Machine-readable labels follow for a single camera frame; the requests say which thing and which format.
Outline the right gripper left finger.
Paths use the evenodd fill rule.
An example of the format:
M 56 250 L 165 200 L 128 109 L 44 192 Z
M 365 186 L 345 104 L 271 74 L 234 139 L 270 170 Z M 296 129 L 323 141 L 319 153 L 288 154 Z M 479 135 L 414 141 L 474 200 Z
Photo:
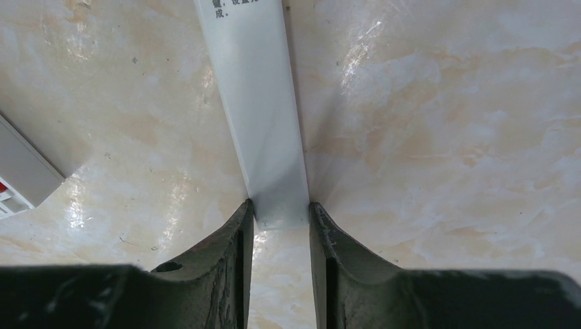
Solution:
M 2 328 L 246 328 L 254 206 L 151 271 L 134 265 L 1 268 Z

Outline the white black remote control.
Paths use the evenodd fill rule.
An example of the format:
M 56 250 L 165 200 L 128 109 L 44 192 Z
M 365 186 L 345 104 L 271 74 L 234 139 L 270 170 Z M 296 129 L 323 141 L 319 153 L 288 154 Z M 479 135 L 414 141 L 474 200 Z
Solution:
M 37 208 L 65 178 L 28 140 L 1 117 L 1 218 Z

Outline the white remote battery cover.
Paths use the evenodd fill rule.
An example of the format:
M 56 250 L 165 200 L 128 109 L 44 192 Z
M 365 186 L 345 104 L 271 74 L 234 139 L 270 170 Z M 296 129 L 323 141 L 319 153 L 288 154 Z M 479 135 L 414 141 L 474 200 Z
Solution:
M 308 223 L 308 183 L 280 1 L 197 1 L 214 76 L 261 230 Z

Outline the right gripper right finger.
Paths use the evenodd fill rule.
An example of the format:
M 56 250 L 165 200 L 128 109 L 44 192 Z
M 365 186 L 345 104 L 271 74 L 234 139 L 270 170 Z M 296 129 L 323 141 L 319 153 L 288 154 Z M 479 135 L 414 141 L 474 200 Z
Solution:
M 404 269 L 311 203 L 318 328 L 579 328 L 580 286 L 557 271 Z

